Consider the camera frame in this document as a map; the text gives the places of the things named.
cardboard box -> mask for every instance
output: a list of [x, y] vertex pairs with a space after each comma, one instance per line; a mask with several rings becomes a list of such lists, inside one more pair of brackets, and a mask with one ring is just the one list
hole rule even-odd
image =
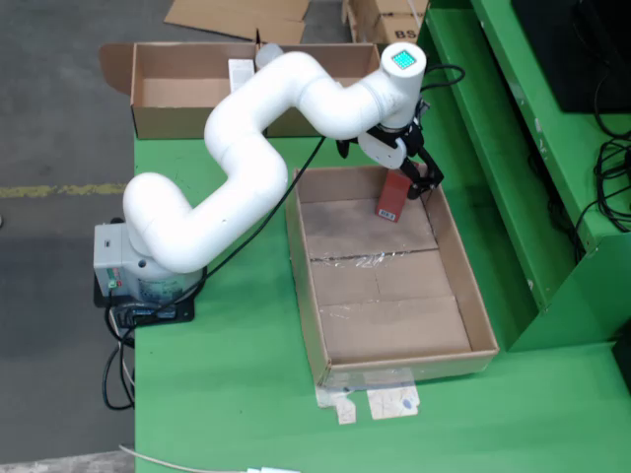
[[310, 169], [287, 202], [315, 384], [370, 387], [484, 370], [498, 346], [441, 187], [396, 225], [387, 169]]
[[230, 93], [229, 59], [256, 44], [117, 43], [99, 51], [105, 81], [130, 95], [140, 139], [203, 138], [208, 115]]
[[175, 0], [165, 23], [271, 42], [299, 43], [308, 0]]
[[[312, 55], [349, 86], [379, 68], [372, 44], [283, 45]], [[208, 115], [230, 93], [229, 59], [253, 60], [254, 43], [114, 43], [99, 51], [105, 81], [130, 96], [139, 139], [203, 138]], [[280, 116], [267, 136], [316, 136], [296, 110]]]
[[364, 41], [385, 44], [397, 41], [416, 43], [420, 25], [422, 26], [425, 13], [429, 8], [429, 0], [413, 0], [413, 2], [349, 0], [349, 2], [358, 25], [357, 37]]
[[[379, 69], [380, 55], [373, 44], [294, 44], [281, 45], [285, 52], [303, 51], [311, 55], [342, 86], [348, 87]], [[268, 137], [319, 136], [306, 118], [290, 108], [267, 128]]]

yellow floor line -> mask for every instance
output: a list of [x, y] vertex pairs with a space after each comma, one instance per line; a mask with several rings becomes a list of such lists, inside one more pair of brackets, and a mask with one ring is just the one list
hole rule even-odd
[[21, 197], [48, 197], [50, 195], [108, 195], [122, 194], [125, 183], [86, 185], [28, 185], [23, 187], [0, 187], [0, 199]]

red block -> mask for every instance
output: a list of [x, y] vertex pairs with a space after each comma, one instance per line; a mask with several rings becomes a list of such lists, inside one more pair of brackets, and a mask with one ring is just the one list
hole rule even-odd
[[407, 191], [412, 185], [409, 177], [398, 169], [387, 172], [382, 196], [377, 204], [377, 215], [391, 222], [398, 222], [407, 200]]

green table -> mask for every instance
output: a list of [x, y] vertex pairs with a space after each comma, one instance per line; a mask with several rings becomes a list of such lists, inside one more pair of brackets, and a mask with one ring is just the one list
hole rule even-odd
[[[436, 91], [428, 147], [500, 344], [505, 314], [533, 304], [449, 91]], [[290, 167], [316, 139], [277, 139]], [[136, 141], [136, 171], [168, 175], [193, 204], [223, 180], [201, 141]], [[316, 166], [365, 164], [327, 141]], [[418, 386], [417, 417], [338, 426], [316, 406], [289, 261], [284, 215], [216, 277], [188, 324], [137, 332], [136, 448], [197, 468], [273, 466], [303, 472], [628, 471], [631, 398], [607, 345], [507, 354], [486, 372]], [[167, 471], [137, 460], [137, 471]]]

black monitor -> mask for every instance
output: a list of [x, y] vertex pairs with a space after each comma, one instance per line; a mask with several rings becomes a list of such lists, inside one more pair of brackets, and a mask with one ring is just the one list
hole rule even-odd
[[560, 108], [631, 111], [631, 1], [513, 0], [513, 7]]

